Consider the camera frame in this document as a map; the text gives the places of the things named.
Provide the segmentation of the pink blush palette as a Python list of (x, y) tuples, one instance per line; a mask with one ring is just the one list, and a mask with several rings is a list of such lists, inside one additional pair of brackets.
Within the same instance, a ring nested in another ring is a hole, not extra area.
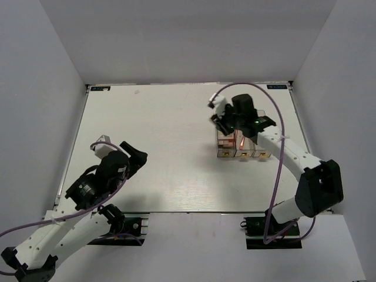
[(234, 147), (234, 139), (220, 139), (217, 142), (218, 147)]

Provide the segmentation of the round pink makeup brush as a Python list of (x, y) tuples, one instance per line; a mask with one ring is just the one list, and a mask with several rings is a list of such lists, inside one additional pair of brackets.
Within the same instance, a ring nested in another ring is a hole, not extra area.
[(244, 141), (245, 141), (245, 137), (243, 136), (243, 137), (241, 138), (241, 141), (240, 141), (240, 144), (239, 144), (239, 149), (240, 149), (240, 150), (243, 150), (243, 147), (244, 147)]

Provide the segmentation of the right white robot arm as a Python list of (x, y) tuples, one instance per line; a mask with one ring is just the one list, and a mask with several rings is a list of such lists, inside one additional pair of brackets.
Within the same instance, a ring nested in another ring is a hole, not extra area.
[(313, 218), (343, 201), (339, 164), (323, 161), (285, 137), (275, 121), (257, 113), (250, 95), (237, 95), (231, 103), (222, 95), (213, 95), (209, 107), (215, 110), (211, 120), (219, 131), (224, 135), (240, 131), (282, 161), (298, 182), (294, 197), (274, 206), (265, 219), (270, 233), (279, 234), (287, 222), (302, 216)]

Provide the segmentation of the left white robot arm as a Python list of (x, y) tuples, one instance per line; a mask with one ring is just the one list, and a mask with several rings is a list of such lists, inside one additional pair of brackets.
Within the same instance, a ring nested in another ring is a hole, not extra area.
[(88, 244), (143, 244), (148, 217), (126, 214), (110, 199), (146, 164), (148, 154), (127, 142), (116, 146), (98, 140), (90, 148), (100, 163), (71, 184), (65, 198), (44, 220), (1, 233), (37, 228), (23, 243), (1, 253), (18, 281), (50, 281), (68, 257)]

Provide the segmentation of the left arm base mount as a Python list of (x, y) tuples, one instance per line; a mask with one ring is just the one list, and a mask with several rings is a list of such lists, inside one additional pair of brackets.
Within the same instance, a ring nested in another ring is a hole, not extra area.
[(109, 231), (92, 240), (93, 246), (142, 246), (149, 226), (149, 213), (126, 213), (113, 204), (99, 206), (93, 215), (106, 217)]

